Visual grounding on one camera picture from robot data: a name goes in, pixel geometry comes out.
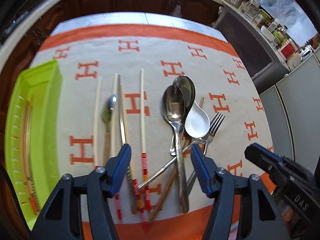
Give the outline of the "brown wooden chopstick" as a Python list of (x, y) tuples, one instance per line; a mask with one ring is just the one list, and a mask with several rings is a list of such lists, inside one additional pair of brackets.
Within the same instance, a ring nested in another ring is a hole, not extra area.
[(21, 130), (20, 130), (20, 150), (22, 157), (23, 175), (25, 179), (26, 192), (28, 200), (31, 201), (30, 189), (30, 168), (29, 168), (29, 144), (30, 144), (30, 116), (31, 116), (31, 103), (25, 102), (21, 117)]
[(25, 157), (26, 157), (26, 176), (27, 176), (27, 188), (29, 191), (29, 199), (31, 203), (31, 208), (35, 215), (40, 212), (39, 202), (37, 200), (37, 194), (33, 182), (33, 174), (31, 170), (31, 149), (30, 149), (30, 135), (31, 135), (31, 110), (32, 105), (27, 101), (25, 106)]

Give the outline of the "white ceramic soup spoon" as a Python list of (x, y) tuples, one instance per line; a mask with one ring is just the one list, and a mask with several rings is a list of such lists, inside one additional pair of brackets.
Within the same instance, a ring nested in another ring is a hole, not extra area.
[(185, 121), (184, 129), (186, 133), (192, 138), (201, 138), (207, 134), (209, 127), (210, 119), (208, 115), (194, 102)]

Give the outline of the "large hammered steel spoon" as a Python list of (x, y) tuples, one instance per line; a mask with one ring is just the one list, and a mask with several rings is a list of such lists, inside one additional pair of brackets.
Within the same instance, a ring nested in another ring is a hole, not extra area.
[(178, 192), (181, 211), (188, 213), (189, 200), (187, 193), (187, 179), (183, 160), (181, 134), (182, 121), (185, 113), (185, 100), (182, 91), (174, 85), (167, 87), (162, 98), (162, 115), (166, 123), (172, 127), (174, 134), (174, 150), (176, 152), (176, 169), (178, 177)]

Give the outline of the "steel soup spoon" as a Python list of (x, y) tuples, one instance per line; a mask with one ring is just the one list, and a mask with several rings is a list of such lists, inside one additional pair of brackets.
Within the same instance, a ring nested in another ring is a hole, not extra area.
[(194, 143), (194, 138), (191, 137), (186, 130), (185, 122), (194, 104), (196, 89), (193, 81), (186, 75), (178, 76), (172, 84), (178, 87), (182, 91), (182, 94), (185, 100), (185, 111), (184, 111), (184, 117), (182, 119), (183, 134), (185, 135), (185, 142), (182, 148), (182, 152), (184, 153), (186, 150), (191, 148), (191, 145)]

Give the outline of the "cream chopstick red striped end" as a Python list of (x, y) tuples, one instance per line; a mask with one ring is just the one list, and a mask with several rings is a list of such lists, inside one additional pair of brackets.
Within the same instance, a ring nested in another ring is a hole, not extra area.
[[(145, 105), (144, 105), (144, 69), (140, 70), (140, 146), (142, 152), (142, 172), (143, 181), (148, 179), (148, 161), (146, 154), (146, 138), (145, 138)], [(146, 185), (144, 189), (144, 202), (146, 211), (151, 211), (150, 190)]]
[[(113, 88), (112, 93), (118, 98), (118, 79), (119, 74), (116, 73), (113, 78)], [(117, 120), (117, 113), (118, 113), (118, 101), (116, 101), (116, 106), (114, 107), (113, 113), (112, 113), (112, 119), (111, 119), (111, 156), (115, 157), (117, 155), (116, 153), (116, 120)], [(114, 196), (114, 204), (116, 209), (116, 215), (118, 221), (122, 222), (122, 213), (121, 213), (121, 204), (120, 204), (120, 196), (118, 193)]]
[(98, 120), (99, 120), (99, 106), (100, 106), (100, 91), (101, 91), (101, 76), (97, 78), (97, 85), (95, 88), (95, 101), (93, 111), (93, 155), (94, 155), (94, 167), (99, 165), (98, 161)]

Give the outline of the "steel fork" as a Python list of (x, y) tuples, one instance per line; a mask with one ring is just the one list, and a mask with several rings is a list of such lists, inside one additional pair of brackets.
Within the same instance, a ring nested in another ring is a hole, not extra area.
[[(205, 136), (205, 139), (204, 139), (204, 149), (202, 151), (203, 155), (206, 155), (208, 146), (213, 141), (224, 119), (225, 119), (225, 116), (222, 113), (218, 112), (214, 116), (213, 120), (210, 122), (210, 128), (209, 128), (208, 134)], [(196, 172), (193, 171), (187, 181), (188, 194), (191, 193), (196, 178), (197, 178)]]

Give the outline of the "green plastic utensil tray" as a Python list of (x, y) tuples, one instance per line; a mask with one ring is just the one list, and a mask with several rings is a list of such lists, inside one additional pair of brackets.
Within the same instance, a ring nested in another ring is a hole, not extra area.
[(32, 229), (38, 215), (28, 200), (20, 150), (20, 130), (23, 106), (31, 110), (31, 170), (40, 211), (57, 184), (56, 123), (62, 87), (62, 75), (57, 60), (22, 71), (14, 85), (5, 124), (5, 165), (13, 184), (17, 206), (22, 211), (27, 228)]

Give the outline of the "orange beige H-pattern cloth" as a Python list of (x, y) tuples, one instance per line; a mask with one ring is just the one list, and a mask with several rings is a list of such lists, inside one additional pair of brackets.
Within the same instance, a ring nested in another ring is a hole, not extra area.
[(190, 77), (196, 100), (212, 118), (225, 116), (207, 155), (236, 176), (258, 174), (272, 191), (267, 174), (244, 158), (257, 142), (272, 149), (262, 101), (233, 47), (213, 36), (155, 25), (114, 24), (57, 31), (36, 53), (31, 67), (57, 60), (62, 75), (56, 146), (59, 178), (88, 174), (94, 167), (93, 111), (97, 78), (101, 76), (98, 161), (103, 162), (104, 102), (113, 94), (113, 78), (121, 76), (124, 125), (132, 148), (131, 173), (142, 183), (140, 146), (140, 70), (144, 69), (145, 138), (149, 178), (171, 160), (172, 128), (162, 118), (162, 96), (176, 77)]

